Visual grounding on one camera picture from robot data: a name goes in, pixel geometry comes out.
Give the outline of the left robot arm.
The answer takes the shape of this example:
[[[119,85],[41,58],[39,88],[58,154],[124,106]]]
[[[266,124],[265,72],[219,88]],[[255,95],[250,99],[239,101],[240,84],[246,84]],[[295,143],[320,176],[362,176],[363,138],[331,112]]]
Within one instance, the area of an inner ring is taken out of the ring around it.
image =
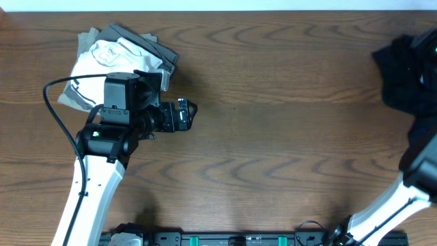
[[[198,106],[180,98],[163,102],[167,82],[158,72],[102,74],[103,102],[73,137],[52,105],[46,106],[76,154],[72,186],[53,245],[97,245],[109,205],[139,142],[157,132],[191,129]]]

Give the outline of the black polo shirt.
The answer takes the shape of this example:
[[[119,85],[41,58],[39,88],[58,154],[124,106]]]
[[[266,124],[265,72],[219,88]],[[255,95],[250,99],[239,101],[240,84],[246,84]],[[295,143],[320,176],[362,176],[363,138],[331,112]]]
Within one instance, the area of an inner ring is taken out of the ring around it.
[[[371,56],[385,105],[414,116],[408,141],[415,144],[436,126],[436,32],[402,35]]]

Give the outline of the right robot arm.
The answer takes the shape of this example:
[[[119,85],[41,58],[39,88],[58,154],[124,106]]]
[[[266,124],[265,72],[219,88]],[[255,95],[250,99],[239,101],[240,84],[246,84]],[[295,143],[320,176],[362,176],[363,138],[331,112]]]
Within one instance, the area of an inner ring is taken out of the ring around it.
[[[436,205],[436,30],[402,35],[372,57],[385,105],[414,116],[408,148],[390,187],[349,216],[325,245],[378,245],[407,218]]]

